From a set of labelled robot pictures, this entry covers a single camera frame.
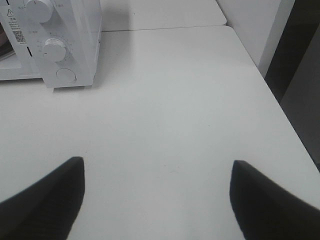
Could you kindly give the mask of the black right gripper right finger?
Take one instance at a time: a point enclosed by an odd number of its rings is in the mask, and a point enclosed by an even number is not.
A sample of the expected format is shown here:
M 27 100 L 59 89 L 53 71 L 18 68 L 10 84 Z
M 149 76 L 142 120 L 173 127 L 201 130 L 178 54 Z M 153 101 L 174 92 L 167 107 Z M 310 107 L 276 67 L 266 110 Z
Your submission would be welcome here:
M 229 198 L 246 240 L 318 240 L 320 211 L 244 160 L 232 165 Z

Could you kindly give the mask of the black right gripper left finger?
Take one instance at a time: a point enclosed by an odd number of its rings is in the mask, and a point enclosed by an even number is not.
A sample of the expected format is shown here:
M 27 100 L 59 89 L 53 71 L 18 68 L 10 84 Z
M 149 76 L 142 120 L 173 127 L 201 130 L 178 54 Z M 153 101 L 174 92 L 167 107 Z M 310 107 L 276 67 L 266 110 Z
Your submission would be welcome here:
M 0 203 L 2 240 L 66 240 L 85 194 L 85 163 L 72 157 Z

